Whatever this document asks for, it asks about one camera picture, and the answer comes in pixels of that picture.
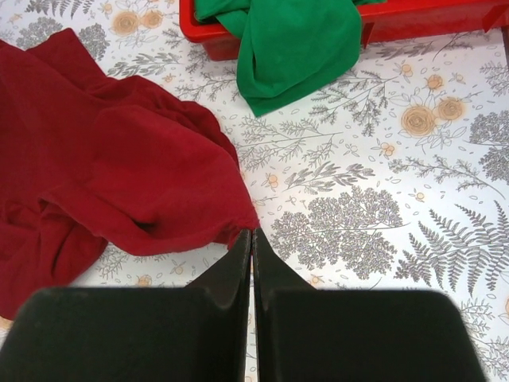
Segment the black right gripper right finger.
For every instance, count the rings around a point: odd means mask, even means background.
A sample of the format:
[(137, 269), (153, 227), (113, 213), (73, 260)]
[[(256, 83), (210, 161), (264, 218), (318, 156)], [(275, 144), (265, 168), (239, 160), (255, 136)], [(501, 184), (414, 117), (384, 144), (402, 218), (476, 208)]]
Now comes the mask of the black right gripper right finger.
[(318, 290), (252, 239), (261, 381), (482, 381), (460, 312), (431, 290)]

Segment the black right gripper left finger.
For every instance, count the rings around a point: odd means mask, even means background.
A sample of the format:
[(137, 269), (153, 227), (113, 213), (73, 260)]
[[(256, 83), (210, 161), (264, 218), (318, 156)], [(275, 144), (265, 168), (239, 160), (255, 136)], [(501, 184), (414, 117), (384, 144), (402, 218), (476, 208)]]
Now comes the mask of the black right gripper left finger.
[(4, 381), (241, 381), (251, 232), (183, 287), (54, 287), (19, 310)]

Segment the dark red t-shirt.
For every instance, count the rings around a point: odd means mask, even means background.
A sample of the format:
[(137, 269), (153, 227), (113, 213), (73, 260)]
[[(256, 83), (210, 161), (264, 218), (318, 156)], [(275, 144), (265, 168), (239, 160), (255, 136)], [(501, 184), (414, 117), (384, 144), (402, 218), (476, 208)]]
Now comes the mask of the dark red t-shirt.
[(132, 255), (232, 244), (258, 217), (216, 117), (106, 76), (70, 29), (1, 45), (1, 315), (114, 244)]

